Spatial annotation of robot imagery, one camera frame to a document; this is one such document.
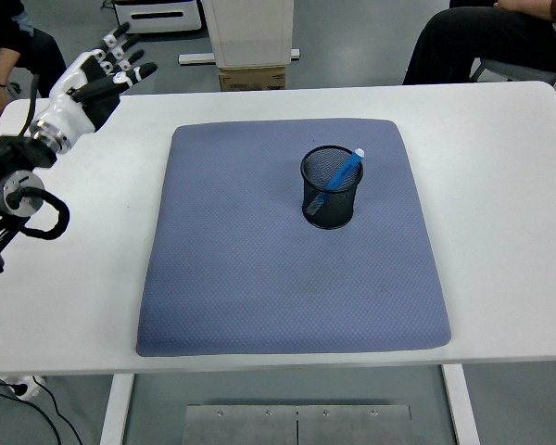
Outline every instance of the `blue mat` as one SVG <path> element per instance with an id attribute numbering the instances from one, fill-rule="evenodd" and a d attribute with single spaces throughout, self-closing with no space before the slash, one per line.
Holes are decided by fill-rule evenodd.
<path id="1" fill-rule="evenodd" d="M 352 220 L 302 215 L 316 146 L 366 156 Z M 418 350 L 451 337 L 406 150 L 391 121 L 177 129 L 145 280 L 141 356 Z"/>

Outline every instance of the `person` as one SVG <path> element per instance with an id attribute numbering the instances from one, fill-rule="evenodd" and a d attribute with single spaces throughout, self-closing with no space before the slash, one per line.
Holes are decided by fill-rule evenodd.
<path id="1" fill-rule="evenodd" d="M 467 83 L 476 58 L 556 72 L 556 0 L 451 0 L 430 19 L 403 84 Z"/>
<path id="2" fill-rule="evenodd" d="M 6 85 L 14 67 L 39 74 L 37 90 L 47 97 L 66 63 L 56 40 L 32 27 L 19 0 L 0 0 L 0 115 L 8 104 Z"/>

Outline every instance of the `table leg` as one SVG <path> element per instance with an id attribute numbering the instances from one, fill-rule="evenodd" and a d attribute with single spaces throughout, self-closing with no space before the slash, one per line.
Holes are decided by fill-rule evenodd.
<path id="1" fill-rule="evenodd" d="M 458 445 L 480 445 L 461 364 L 441 365 Z"/>
<path id="2" fill-rule="evenodd" d="M 100 445 L 122 445 L 132 398 L 133 377 L 134 374 L 113 375 Z"/>

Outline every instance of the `metal plate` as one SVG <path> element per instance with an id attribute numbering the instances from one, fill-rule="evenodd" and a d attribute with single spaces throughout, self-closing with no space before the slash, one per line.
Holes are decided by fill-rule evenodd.
<path id="1" fill-rule="evenodd" d="M 410 407 L 316 405 L 298 407 L 298 445 L 413 445 Z"/>
<path id="2" fill-rule="evenodd" d="M 188 406 L 183 445 L 413 445 L 406 405 Z"/>
<path id="3" fill-rule="evenodd" d="M 188 406 L 183 445 L 297 445 L 296 406 Z"/>

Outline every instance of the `black pants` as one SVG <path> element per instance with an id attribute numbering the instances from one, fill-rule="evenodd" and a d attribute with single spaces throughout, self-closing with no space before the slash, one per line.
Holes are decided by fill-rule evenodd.
<path id="1" fill-rule="evenodd" d="M 424 27 L 405 85 L 465 83 L 477 57 L 556 72 L 556 31 L 488 0 L 455 0 Z"/>
<path id="2" fill-rule="evenodd" d="M 47 97 L 66 70 L 66 63 L 56 40 L 46 32 L 34 29 L 30 49 L 20 55 L 17 67 L 39 74 L 37 90 L 42 97 Z"/>

